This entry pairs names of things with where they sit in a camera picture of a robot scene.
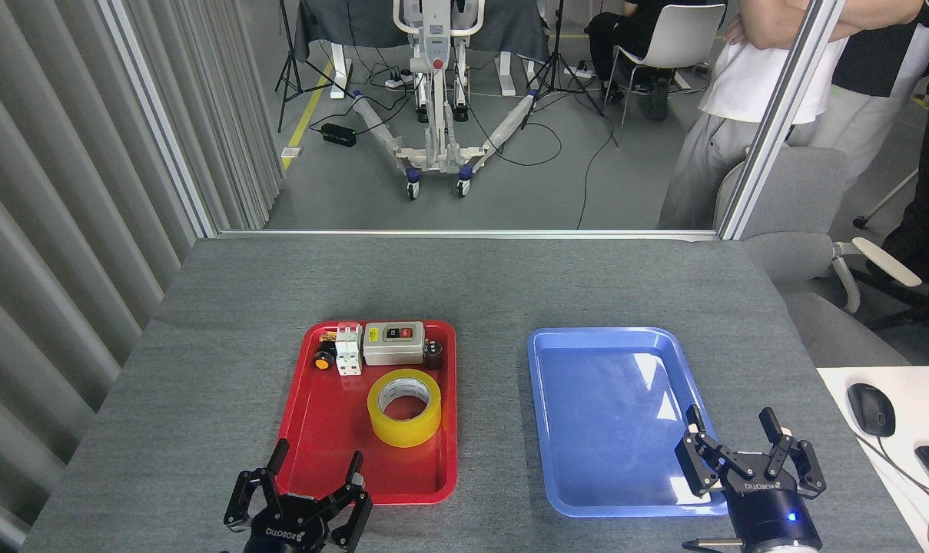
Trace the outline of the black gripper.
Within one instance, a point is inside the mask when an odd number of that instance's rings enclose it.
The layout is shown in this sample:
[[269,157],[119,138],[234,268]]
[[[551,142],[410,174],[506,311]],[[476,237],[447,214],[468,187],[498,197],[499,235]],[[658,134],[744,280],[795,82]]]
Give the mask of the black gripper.
[[[332,541],[344,551],[355,551],[368,524],[373,501],[363,486],[363,454],[353,452],[344,483],[323,499],[278,491],[278,475],[289,451],[287,439],[278,439],[267,465],[238,473],[224,524],[233,532],[250,526],[245,552],[320,552],[330,533]],[[250,502],[257,488],[263,490],[265,508],[253,519]],[[351,507],[347,522],[328,531],[327,522]]]
[[[725,501],[742,552],[822,549],[804,502],[828,489],[811,442],[795,438],[781,427],[774,410],[764,407],[758,417],[772,449],[766,468],[756,469],[755,476],[748,478],[749,464],[708,434],[697,405],[689,406],[685,417],[688,430],[675,446],[683,476],[692,494],[703,496],[725,475]],[[783,470],[789,456],[798,480]]]

